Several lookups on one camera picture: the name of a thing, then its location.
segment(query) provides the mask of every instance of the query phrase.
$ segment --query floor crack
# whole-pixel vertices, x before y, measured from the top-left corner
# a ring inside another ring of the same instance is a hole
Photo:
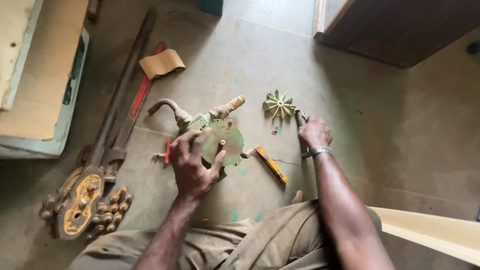
[[[292,165],[295,165],[295,166],[300,166],[300,165],[298,165],[298,164],[296,164],[296,163],[292,163],[292,162],[288,162],[288,161],[284,161],[284,160],[274,160],[274,159],[272,159],[272,160],[273,160],[273,161],[283,162],[283,163],[286,163],[286,164],[292,164]]]

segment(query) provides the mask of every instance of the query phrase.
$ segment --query silver bracelet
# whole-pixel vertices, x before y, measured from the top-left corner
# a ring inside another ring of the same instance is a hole
[[[332,150],[330,149],[330,147],[326,147],[326,146],[314,146],[312,148],[310,148],[310,154],[311,156],[316,156],[318,154],[321,154],[321,153],[327,153],[327,154],[330,154],[333,156],[332,154]]]

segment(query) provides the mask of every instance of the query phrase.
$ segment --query concrete floor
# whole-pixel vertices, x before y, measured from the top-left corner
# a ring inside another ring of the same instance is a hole
[[[91,144],[141,20],[151,5],[159,16],[145,54],[159,41],[177,50],[187,69],[152,86],[128,145],[116,186],[136,198],[120,230],[158,227],[176,196],[171,166],[151,159],[177,133],[173,114],[146,109],[171,98],[206,113],[243,94],[231,116],[245,147],[262,144],[288,177],[280,184],[258,158],[226,169],[195,223],[261,219],[287,205],[297,190],[316,198],[311,160],[300,158],[295,121],[264,114],[262,101],[278,88],[294,104],[326,118],[332,148],[365,204],[473,220],[480,205],[480,59],[464,53],[475,30],[409,70],[317,44],[314,0],[225,0],[221,18],[193,0],[102,1],[69,141],[58,160],[0,162],[0,265],[3,269],[64,269],[85,242],[51,240],[37,212]],[[131,96],[143,73],[137,70]],[[271,131],[279,126],[278,134]],[[383,235],[400,269],[471,269],[429,248]]]

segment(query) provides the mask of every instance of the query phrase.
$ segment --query curved spout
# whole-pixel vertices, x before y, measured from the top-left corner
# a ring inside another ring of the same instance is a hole
[[[175,113],[175,120],[177,122],[187,117],[190,117],[190,115],[186,111],[182,110],[173,100],[169,98],[162,98],[157,101],[152,107],[148,109],[148,113],[150,115],[153,115],[163,105],[168,105],[173,110],[173,112]]]

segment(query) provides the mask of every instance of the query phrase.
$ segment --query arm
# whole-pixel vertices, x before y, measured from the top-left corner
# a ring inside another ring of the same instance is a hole
[[[202,149],[209,132],[208,128],[203,132],[189,131],[172,143],[170,158],[179,193],[162,227],[133,267],[134,270],[177,268],[192,214],[218,179],[225,158],[225,151],[221,151],[210,169],[202,165]]]
[[[299,136],[310,147],[328,147],[332,142],[330,128],[322,118],[315,116],[308,118]],[[364,204],[334,157],[322,153],[313,159],[323,222],[345,269],[395,269]]]

